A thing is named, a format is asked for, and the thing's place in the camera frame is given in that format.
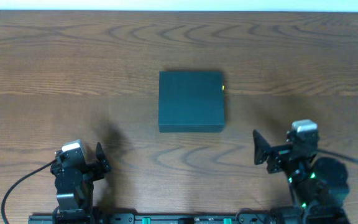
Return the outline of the black gift box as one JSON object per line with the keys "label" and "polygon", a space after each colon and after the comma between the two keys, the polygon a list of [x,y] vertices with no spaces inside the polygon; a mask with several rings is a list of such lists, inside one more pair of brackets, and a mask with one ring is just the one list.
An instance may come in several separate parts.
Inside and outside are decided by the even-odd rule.
{"label": "black gift box", "polygon": [[216,71],[159,73],[161,133],[219,133],[225,127],[223,74]]}

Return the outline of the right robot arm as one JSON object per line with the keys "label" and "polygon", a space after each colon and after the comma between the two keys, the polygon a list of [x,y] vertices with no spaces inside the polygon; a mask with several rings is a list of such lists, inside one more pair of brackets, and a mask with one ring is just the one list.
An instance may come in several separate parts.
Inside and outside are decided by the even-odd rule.
{"label": "right robot arm", "polygon": [[273,208],[265,223],[349,223],[343,209],[349,194],[346,166],[330,157],[316,158],[318,130],[287,132],[288,144],[271,146],[253,130],[254,164],[267,172],[283,172],[293,205]]}

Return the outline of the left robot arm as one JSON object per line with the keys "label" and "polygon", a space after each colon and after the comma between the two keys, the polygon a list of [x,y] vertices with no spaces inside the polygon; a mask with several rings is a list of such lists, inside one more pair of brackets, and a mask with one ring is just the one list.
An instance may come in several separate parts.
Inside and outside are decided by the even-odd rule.
{"label": "left robot arm", "polygon": [[55,176],[58,208],[53,223],[109,223],[109,218],[93,206],[94,182],[111,171],[101,143],[96,145],[96,160],[87,163],[81,140],[68,142],[55,153],[50,171]]}

